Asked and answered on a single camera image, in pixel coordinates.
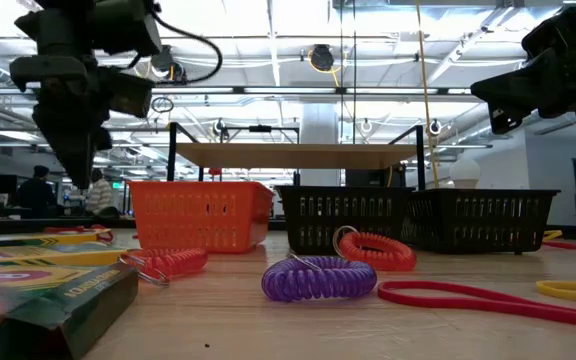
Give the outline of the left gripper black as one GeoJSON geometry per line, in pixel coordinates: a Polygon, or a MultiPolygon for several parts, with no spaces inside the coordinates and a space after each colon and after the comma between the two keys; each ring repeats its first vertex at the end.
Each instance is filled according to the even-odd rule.
{"type": "Polygon", "coordinates": [[[10,63],[10,77],[24,92],[37,83],[32,119],[72,183],[90,186],[97,151],[112,148],[101,126],[112,111],[147,115],[154,82],[127,71],[149,56],[136,51],[109,55],[92,44],[88,24],[94,0],[36,0],[41,6],[14,21],[37,53],[10,63]]]}

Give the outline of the black plastic basket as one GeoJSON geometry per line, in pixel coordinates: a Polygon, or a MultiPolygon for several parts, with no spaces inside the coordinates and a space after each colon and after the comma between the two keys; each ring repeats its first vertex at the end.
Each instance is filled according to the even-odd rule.
{"type": "Polygon", "coordinates": [[[445,254],[541,248],[556,190],[431,189],[410,195],[401,240],[445,254]]]}
{"type": "Polygon", "coordinates": [[[333,234],[344,227],[400,236],[408,187],[281,186],[288,242],[298,255],[334,255],[333,234]]]}

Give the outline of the red coil wristband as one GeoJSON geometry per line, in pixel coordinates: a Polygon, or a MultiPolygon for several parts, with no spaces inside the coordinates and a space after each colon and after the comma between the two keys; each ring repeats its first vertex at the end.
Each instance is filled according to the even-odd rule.
{"type": "Polygon", "coordinates": [[[119,261],[137,270],[141,279],[167,287],[173,279],[201,271],[208,261],[202,248],[154,248],[129,250],[119,261]]]}

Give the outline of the orange plastic basket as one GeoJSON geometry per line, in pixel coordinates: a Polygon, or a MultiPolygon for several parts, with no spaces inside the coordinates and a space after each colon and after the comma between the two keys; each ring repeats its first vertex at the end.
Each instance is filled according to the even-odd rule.
{"type": "Polygon", "coordinates": [[[246,253],[267,233],[273,192],[258,182],[132,182],[140,246],[246,253]]]}

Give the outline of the orange coil wristband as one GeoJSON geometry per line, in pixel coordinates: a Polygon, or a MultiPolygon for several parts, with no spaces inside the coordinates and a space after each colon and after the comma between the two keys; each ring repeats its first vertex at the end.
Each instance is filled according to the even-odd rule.
{"type": "Polygon", "coordinates": [[[407,245],[384,235],[360,232],[349,225],[335,230],[332,244],[339,256],[364,262],[380,271],[412,271],[417,265],[416,254],[407,245]]]}

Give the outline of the long red rubber band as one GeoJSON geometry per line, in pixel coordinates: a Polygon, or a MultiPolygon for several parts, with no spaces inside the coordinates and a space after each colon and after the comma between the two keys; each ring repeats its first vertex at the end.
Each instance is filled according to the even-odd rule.
{"type": "Polygon", "coordinates": [[[413,307],[460,309],[517,315],[576,325],[576,309],[539,303],[492,290],[436,281],[385,281],[377,286],[379,298],[413,307]],[[400,290],[435,290],[458,297],[419,297],[400,290]]]}

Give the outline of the purple coil wristband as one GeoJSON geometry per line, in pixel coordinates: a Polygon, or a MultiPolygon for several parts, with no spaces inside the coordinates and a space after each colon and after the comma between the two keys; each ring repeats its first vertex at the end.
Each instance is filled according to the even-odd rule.
{"type": "Polygon", "coordinates": [[[291,257],[270,266],[261,289],[273,301],[357,298],[370,293],[376,271],[367,263],[334,256],[291,257]]]}

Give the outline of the person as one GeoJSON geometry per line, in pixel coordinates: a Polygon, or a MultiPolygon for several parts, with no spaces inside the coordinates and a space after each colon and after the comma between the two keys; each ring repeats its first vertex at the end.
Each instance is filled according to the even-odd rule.
{"type": "Polygon", "coordinates": [[[91,174],[91,187],[87,193],[85,213],[98,218],[118,218],[119,211],[114,205],[113,189],[100,169],[91,174]]]}
{"type": "Polygon", "coordinates": [[[53,215],[57,201],[52,187],[47,183],[49,169],[36,165],[33,176],[24,181],[17,190],[16,203],[24,208],[23,219],[38,219],[53,215]]]}

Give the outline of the wooden shelf riser black legs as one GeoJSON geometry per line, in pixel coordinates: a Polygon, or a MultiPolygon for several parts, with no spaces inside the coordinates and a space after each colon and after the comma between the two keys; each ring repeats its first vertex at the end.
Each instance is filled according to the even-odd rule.
{"type": "Polygon", "coordinates": [[[423,127],[416,125],[387,144],[277,144],[201,143],[176,122],[169,134],[167,179],[175,179],[176,157],[199,167],[198,179],[207,168],[289,168],[375,170],[396,166],[415,157],[424,165],[423,127]]]}

